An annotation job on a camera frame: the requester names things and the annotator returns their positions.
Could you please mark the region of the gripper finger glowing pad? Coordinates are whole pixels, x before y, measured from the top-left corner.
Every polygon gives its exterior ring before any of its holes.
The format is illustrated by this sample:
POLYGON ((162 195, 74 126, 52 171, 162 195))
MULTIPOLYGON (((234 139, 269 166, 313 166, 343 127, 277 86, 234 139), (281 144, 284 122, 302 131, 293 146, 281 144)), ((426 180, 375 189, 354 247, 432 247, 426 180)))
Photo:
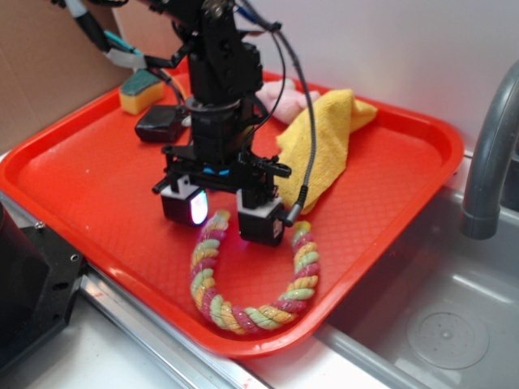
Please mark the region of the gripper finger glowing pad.
POLYGON ((279 219, 284 210, 280 198, 267 201, 255 208, 245 207, 246 192, 237 191, 238 226, 243 240, 265 246, 278 246, 284 235, 285 226, 279 219))
POLYGON ((160 191, 165 217, 175 223, 200 226, 208 218, 208 193, 191 184, 188 175, 177 181, 177 190, 169 184, 160 191))

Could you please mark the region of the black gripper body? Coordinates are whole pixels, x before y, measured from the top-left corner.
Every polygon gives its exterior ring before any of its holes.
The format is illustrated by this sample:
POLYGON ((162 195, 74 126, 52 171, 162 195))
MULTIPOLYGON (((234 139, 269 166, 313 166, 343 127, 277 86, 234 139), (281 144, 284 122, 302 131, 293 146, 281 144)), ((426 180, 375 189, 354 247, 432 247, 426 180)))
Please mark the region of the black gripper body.
POLYGON ((190 97, 186 107, 191 114, 192 141, 162 148, 165 177, 152 191, 159 194, 170 188, 179 195, 177 181, 188 180, 193 186, 224 192, 249 191, 256 203, 275 199, 274 178, 288 178, 291 169, 278 156, 260 157, 252 151, 255 129, 268 119, 263 103, 247 96, 227 104, 205 105, 190 97))

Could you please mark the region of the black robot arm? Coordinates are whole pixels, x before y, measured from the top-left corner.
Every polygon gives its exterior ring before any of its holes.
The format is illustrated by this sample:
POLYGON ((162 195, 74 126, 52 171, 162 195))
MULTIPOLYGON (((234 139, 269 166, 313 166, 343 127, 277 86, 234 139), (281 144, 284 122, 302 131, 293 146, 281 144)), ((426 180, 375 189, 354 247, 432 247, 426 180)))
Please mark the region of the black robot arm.
POLYGON ((263 84, 260 53, 243 40, 231 1, 151 1, 171 18, 181 48, 169 59, 138 53, 108 36, 81 1, 62 1, 89 40, 114 64, 160 73, 187 62, 191 142, 163 148, 165 176, 154 186, 169 220, 196 226, 208 217, 208 192, 234 194, 243 240, 277 246, 286 212, 275 185, 290 168, 252 150, 255 128, 268 117, 256 93, 263 84))

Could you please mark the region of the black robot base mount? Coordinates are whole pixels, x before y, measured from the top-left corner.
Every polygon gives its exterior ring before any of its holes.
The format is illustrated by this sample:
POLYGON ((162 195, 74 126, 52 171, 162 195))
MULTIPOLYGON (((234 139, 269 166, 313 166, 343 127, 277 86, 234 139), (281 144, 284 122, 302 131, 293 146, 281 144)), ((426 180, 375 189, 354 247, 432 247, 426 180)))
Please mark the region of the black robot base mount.
POLYGON ((19 227, 1 207, 1 371, 64 329, 84 256, 50 227, 19 227))

